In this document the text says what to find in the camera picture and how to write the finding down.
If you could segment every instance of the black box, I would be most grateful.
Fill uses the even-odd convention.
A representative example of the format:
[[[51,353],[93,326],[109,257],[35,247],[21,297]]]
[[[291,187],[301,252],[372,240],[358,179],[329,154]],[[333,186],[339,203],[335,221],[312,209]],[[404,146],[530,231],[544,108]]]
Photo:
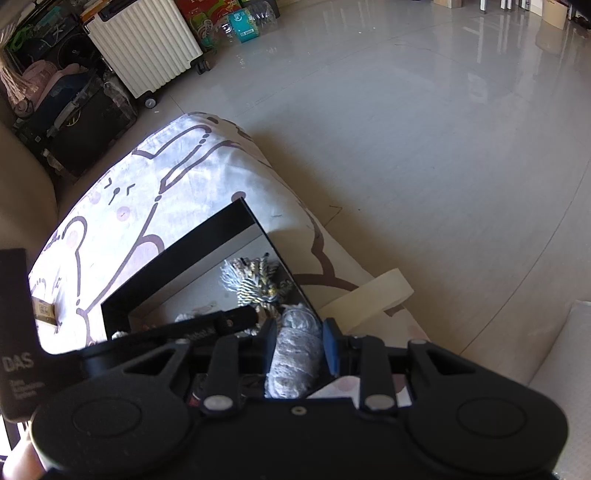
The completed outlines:
[[[107,338],[174,322],[179,314],[238,307],[221,281],[221,265],[269,254],[275,280],[293,283],[287,304],[312,306],[243,199],[205,220],[140,269],[101,305]]]

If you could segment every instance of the tile floor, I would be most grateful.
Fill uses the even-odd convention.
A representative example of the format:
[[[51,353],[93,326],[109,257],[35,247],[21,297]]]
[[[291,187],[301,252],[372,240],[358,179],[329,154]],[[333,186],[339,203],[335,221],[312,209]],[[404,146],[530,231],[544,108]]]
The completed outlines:
[[[475,2],[306,1],[163,88],[62,215],[173,118],[224,116],[368,271],[402,270],[432,340],[528,381],[591,300],[590,41]]]

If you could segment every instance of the black device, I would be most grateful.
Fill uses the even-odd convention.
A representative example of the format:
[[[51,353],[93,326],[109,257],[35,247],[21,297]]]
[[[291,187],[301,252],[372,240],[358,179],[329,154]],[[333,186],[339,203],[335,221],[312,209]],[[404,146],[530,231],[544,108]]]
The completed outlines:
[[[430,342],[387,348],[327,319],[327,376],[359,376],[359,409],[348,398],[249,397],[241,376],[268,372],[277,332],[267,320],[256,337],[231,335],[252,324],[252,308],[48,355],[24,265],[23,251],[0,252],[0,407],[12,421],[33,414],[47,479],[553,478],[563,412]],[[394,373],[409,407],[397,406]]]

